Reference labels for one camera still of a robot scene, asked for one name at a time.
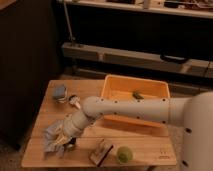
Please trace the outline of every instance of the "tennis ball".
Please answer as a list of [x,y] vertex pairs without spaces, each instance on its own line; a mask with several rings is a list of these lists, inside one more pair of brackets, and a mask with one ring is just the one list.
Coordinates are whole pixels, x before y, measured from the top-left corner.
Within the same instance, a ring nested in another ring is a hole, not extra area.
[[118,148],[116,158],[120,164],[125,164],[132,160],[133,153],[130,148],[123,146]]

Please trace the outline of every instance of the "wooden block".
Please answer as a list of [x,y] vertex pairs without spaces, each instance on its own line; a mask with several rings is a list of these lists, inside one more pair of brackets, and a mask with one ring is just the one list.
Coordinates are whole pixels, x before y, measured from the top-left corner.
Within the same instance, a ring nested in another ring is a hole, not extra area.
[[112,148],[113,144],[109,140],[102,139],[89,158],[96,166],[100,167]]

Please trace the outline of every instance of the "cloth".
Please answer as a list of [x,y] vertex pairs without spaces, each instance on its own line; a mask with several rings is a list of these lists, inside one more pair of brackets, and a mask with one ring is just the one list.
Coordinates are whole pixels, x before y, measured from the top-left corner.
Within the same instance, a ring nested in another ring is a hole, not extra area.
[[59,132],[61,131],[63,121],[59,120],[50,125],[43,132],[43,141],[44,141],[44,154],[50,152],[57,152],[57,155],[61,158],[64,155],[65,147],[63,145],[54,145],[54,141],[58,137]]

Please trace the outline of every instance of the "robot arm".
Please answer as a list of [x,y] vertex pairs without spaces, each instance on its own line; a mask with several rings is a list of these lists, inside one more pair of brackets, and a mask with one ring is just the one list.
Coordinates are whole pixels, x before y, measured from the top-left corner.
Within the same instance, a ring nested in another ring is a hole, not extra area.
[[209,171],[213,168],[213,93],[193,98],[110,101],[87,98],[82,110],[64,119],[56,144],[65,144],[79,137],[84,129],[107,114],[184,127],[181,171]]
[[84,100],[81,111],[64,119],[63,135],[67,141],[79,137],[87,126],[108,114],[182,125],[183,109],[188,100],[189,98],[111,101],[88,97]]

